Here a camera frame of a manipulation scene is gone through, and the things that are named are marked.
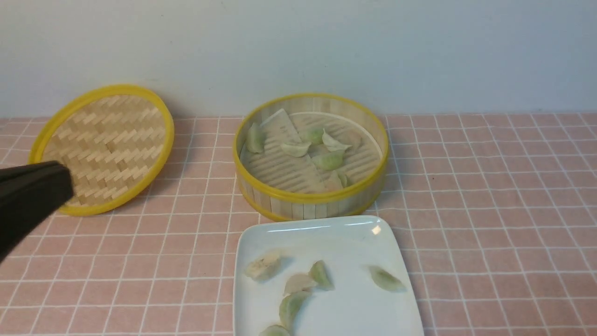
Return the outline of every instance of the white plate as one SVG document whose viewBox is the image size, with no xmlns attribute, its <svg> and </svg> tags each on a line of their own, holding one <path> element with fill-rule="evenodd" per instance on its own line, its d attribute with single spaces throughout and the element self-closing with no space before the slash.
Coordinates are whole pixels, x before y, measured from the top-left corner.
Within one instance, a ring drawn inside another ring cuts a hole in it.
<svg viewBox="0 0 597 336">
<path fill-rule="evenodd" d="M 271 249 L 292 260 L 264 283 L 244 275 L 246 266 Z M 234 335 L 258 336 L 279 324 L 286 280 L 324 260 L 333 291 L 315 290 L 295 321 L 295 336 L 422 336 L 423 325 L 404 260 L 388 224 L 375 216 L 351 216 L 263 224 L 242 233 L 236 251 Z M 399 278 L 406 293 L 386 292 L 367 269 L 379 265 Z"/>
</svg>

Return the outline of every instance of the black object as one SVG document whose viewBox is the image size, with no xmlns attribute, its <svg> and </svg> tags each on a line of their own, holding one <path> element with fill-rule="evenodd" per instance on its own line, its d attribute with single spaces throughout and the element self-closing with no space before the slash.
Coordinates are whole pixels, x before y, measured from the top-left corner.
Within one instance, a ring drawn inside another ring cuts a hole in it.
<svg viewBox="0 0 597 336">
<path fill-rule="evenodd" d="M 73 193 L 58 161 L 0 169 L 0 262 Z"/>
</svg>

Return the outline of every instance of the pink tiled tablecloth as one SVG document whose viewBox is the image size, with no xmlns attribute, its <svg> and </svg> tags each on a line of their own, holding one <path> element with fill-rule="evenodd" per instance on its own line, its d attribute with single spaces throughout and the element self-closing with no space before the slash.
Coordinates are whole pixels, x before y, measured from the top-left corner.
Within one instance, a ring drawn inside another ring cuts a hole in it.
<svg viewBox="0 0 597 336">
<path fill-rule="evenodd" d="M 597 335 L 597 114 L 382 115 L 395 232 L 426 335 Z M 44 119 L 0 120 L 0 167 Z M 232 335 L 240 118 L 177 120 L 129 204 L 54 215 L 0 265 L 0 334 Z"/>
</svg>

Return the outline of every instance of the steamed dumpling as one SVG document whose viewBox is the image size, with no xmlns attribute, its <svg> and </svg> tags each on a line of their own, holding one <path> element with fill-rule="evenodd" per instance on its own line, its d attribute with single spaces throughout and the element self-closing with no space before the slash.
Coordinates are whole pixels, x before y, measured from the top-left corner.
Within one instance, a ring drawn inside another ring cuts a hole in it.
<svg viewBox="0 0 597 336">
<path fill-rule="evenodd" d="M 350 148 L 346 150 L 346 154 L 350 155 L 356 152 L 359 147 L 361 147 L 362 138 L 359 132 L 355 130 L 349 130 L 338 136 L 338 141 L 350 145 Z"/>
<path fill-rule="evenodd" d="M 311 146 L 310 142 L 284 142 L 280 143 L 280 148 L 286 155 L 290 155 L 292 157 L 303 157 L 307 154 L 309 147 Z"/>
<path fill-rule="evenodd" d="M 351 145 L 345 145 L 343 143 L 341 143 L 340 141 L 332 138 L 331 135 L 329 135 L 328 133 L 325 132 L 324 130 L 324 135 L 321 137 L 322 141 L 324 142 L 325 147 L 330 151 L 345 151 L 348 148 L 351 147 Z"/>
<path fill-rule="evenodd" d="M 288 281 L 286 281 L 284 295 L 292 294 L 294 292 L 308 291 L 315 286 L 317 286 L 317 281 L 310 277 L 309 274 L 298 273 L 289 277 Z"/>
<path fill-rule="evenodd" d="M 329 192 L 344 189 L 344 186 L 342 185 L 342 180 L 340 179 L 337 170 L 333 170 L 330 174 L 330 177 L 327 180 L 325 180 L 325 189 Z"/>
<path fill-rule="evenodd" d="M 265 281 L 273 278 L 282 265 L 282 257 L 278 251 L 269 251 L 251 261 L 245 269 L 245 275 L 255 281 Z"/>
<path fill-rule="evenodd" d="M 388 292 L 404 292 L 407 290 L 406 286 L 398 278 L 379 266 L 369 266 L 369 272 L 371 273 L 373 282 L 379 288 L 385 289 Z"/>
<path fill-rule="evenodd" d="M 265 134 L 257 123 L 253 123 L 247 132 L 247 150 L 251 153 L 262 153 L 265 146 Z"/>
<path fill-rule="evenodd" d="M 322 143 L 321 137 L 324 135 L 324 129 L 322 127 L 312 127 L 306 131 L 300 133 L 300 137 L 305 142 L 310 142 L 314 145 L 320 145 Z"/>
<path fill-rule="evenodd" d="M 294 318 L 299 313 L 304 301 L 311 296 L 310 292 L 294 292 L 285 297 L 280 303 L 280 322 L 286 330 L 292 332 L 294 329 Z"/>
<path fill-rule="evenodd" d="M 338 170 L 336 170 L 336 174 L 338 174 L 338 178 L 340 179 L 343 188 L 346 188 L 350 185 L 350 180 L 348 179 L 348 176 L 346 176 L 346 174 L 344 174 L 343 172 L 339 172 Z"/>
<path fill-rule="evenodd" d="M 319 154 L 312 158 L 313 164 L 322 170 L 334 170 L 344 163 L 344 150 Z"/>
<path fill-rule="evenodd" d="M 325 263 L 323 260 L 319 260 L 311 266 L 309 270 L 309 276 L 317 282 L 321 289 L 330 291 L 334 289 L 334 285 L 330 281 L 327 271 L 325 270 Z"/>
</svg>

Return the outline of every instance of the white dumpling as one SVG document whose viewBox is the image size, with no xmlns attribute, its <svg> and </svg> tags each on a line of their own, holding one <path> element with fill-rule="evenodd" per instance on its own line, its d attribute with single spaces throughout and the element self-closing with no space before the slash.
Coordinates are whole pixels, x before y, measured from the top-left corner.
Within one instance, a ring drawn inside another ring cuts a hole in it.
<svg viewBox="0 0 597 336">
<path fill-rule="evenodd" d="M 338 191 L 344 189 L 342 178 L 337 170 L 332 170 L 330 177 L 325 180 L 325 189 L 329 192 Z"/>
<path fill-rule="evenodd" d="M 303 157 L 307 154 L 309 147 L 311 146 L 310 142 L 283 142 L 280 143 L 280 148 L 282 148 L 282 152 L 286 155 L 290 155 L 292 157 Z"/>
<path fill-rule="evenodd" d="M 269 280 L 276 276 L 281 265 L 282 256 L 280 253 L 270 251 L 251 261 L 245 269 L 245 275 L 255 281 Z"/>
<path fill-rule="evenodd" d="M 338 141 L 350 145 L 350 148 L 346 150 L 346 154 L 352 155 L 361 147 L 362 138 L 356 130 L 349 130 L 338 136 Z"/>
<path fill-rule="evenodd" d="M 284 295 L 299 291 L 308 291 L 315 286 L 317 286 L 317 281 L 311 278 L 308 274 L 298 273 L 289 277 L 288 281 L 286 281 Z"/>
<path fill-rule="evenodd" d="M 345 151 L 351 147 L 351 145 L 345 145 L 340 141 L 332 138 L 331 135 L 325 132 L 324 135 L 321 137 L 322 141 L 324 142 L 325 147 L 330 151 Z"/>
</svg>

